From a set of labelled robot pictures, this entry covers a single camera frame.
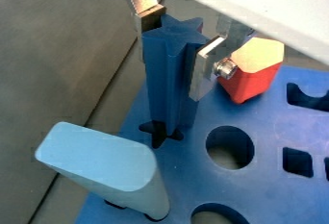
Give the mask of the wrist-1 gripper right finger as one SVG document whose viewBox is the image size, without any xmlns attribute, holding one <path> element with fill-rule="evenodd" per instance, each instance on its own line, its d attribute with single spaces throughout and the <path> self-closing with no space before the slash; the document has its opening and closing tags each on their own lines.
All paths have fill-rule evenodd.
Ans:
<svg viewBox="0 0 329 224">
<path fill-rule="evenodd" d="M 195 55 L 188 97 L 199 101 L 214 86 L 217 77 L 229 80 L 238 69 L 231 54 L 254 35 L 254 30 L 225 14 L 218 16 L 215 37 L 207 41 Z"/>
</svg>

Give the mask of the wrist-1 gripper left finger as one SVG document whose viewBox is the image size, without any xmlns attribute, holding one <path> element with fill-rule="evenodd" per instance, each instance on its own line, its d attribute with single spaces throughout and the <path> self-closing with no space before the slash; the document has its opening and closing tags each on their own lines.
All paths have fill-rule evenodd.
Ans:
<svg viewBox="0 0 329 224">
<path fill-rule="evenodd" d="M 166 8 L 158 3 L 158 0 L 126 0 L 138 34 L 139 56 L 143 56 L 143 33 L 160 27 L 160 16 L 166 13 Z"/>
</svg>

